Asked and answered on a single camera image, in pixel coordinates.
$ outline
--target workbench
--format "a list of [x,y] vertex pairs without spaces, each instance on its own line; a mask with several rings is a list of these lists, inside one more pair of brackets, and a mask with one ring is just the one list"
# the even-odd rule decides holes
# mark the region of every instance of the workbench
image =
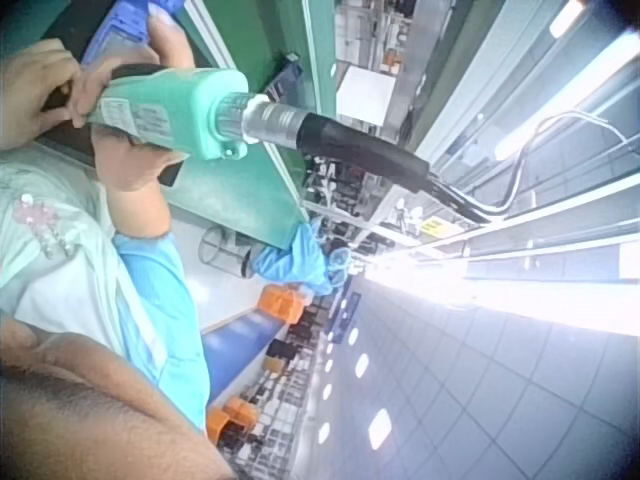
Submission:
[[[57,36],[80,58],[112,3],[113,0],[23,0],[3,22],[5,53],[43,37]],[[335,62],[333,2],[205,0],[204,4],[252,91],[262,91],[278,71],[284,55],[294,52],[304,70],[297,106],[335,116],[336,87],[331,74]],[[189,16],[181,11],[177,17],[190,36],[198,66],[217,66]],[[318,49],[314,42],[320,41],[320,32],[323,40]],[[93,166],[88,129],[79,132],[64,125],[39,141]],[[299,197],[305,165],[297,152],[278,151],[284,168],[275,164],[261,144],[249,146],[249,154],[242,160],[188,160],[179,174],[166,172],[169,177],[173,175],[171,181],[175,180],[173,187],[166,189],[167,199],[258,241],[288,248],[298,224],[305,220]]]

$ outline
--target cable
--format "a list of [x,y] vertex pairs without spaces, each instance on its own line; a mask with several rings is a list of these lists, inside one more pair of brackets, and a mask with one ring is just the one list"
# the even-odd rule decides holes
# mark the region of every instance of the cable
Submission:
[[[555,121],[558,118],[562,118],[562,117],[580,118],[580,119],[585,120],[587,122],[593,123],[594,125],[598,125],[600,127],[606,128],[607,130],[610,130],[611,132],[613,132],[620,139],[620,141],[622,143],[628,142],[628,139],[617,128],[615,128],[613,125],[611,125],[605,119],[597,117],[595,115],[591,115],[589,113],[586,113],[586,112],[583,112],[583,111],[580,111],[580,110],[567,110],[565,112],[561,112],[561,113],[558,113],[556,115],[552,115],[552,116],[549,116],[547,118],[544,118],[543,120],[541,120],[536,125],[536,128],[534,129],[532,136],[529,138],[529,140],[518,151],[518,154],[516,156],[516,160],[514,162],[511,178],[509,179],[509,184],[507,185],[507,189],[506,189],[506,192],[505,192],[505,194],[504,194],[504,196],[502,198],[502,201],[498,205],[486,205],[486,204],[483,204],[483,203],[479,202],[478,200],[476,200],[475,198],[473,198],[473,197],[471,197],[469,195],[466,195],[465,193],[461,192],[457,188],[455,188],[455,187],[453,187],[451,185],[443,184],[440,181],[440,179],[437,178],[437,177],[432,178],[431,180],[434,183],[436,183],[437,185],[439,185],[440,188],[449,190],[449,192],[453,196],[457,197],[460,201],[468,203],[470,205],[471,209],[475,210],[475,212],[478,215],[481,215],[482,217],[486,218],[487,220],[495,221],[496,219],[504,218],[504,216],[506,215],[507,211],[513,205],[513,202],[514,202],[514,200],[516,198],[516,194],[518,193],[518,189],[520,187],[520,182],[522,180],[522,171],[524,169],[524,163],[525,163],[525,160],[528,157],[528,154],[529,154],[529,151],[531,149],[531,146],[533,145],[534,141],[536,140],[536,138],[540,134],[540,131],[543,129],[543,127],[546,124],[548,124],[548,123],[550,123],[552,121]],[[638,152],[636,152],[635,150],[633,150],[631,148],[629,150],[634,155],[638,155]]]

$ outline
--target black cable sleeve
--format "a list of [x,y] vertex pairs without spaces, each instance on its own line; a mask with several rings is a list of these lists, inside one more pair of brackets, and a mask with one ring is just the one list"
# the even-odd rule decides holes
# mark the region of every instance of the black cable sleeve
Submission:
[[429,163],[400,147],[313,113],[302,121],[296,144],[302,153],[341,160],[413,193],[429,174]]

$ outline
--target white label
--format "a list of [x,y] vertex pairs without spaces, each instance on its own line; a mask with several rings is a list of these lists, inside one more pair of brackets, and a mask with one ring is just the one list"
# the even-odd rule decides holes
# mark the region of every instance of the white label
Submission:
[[154,136],[166,141],[173,140],[169,114],[160,105],[136,105],[133,119],[141,138]]
[[103,98],[100,100],[102,118],[107,125],[119,128],[138,137],[136,125],[133,122],[129,100],[125,98]]

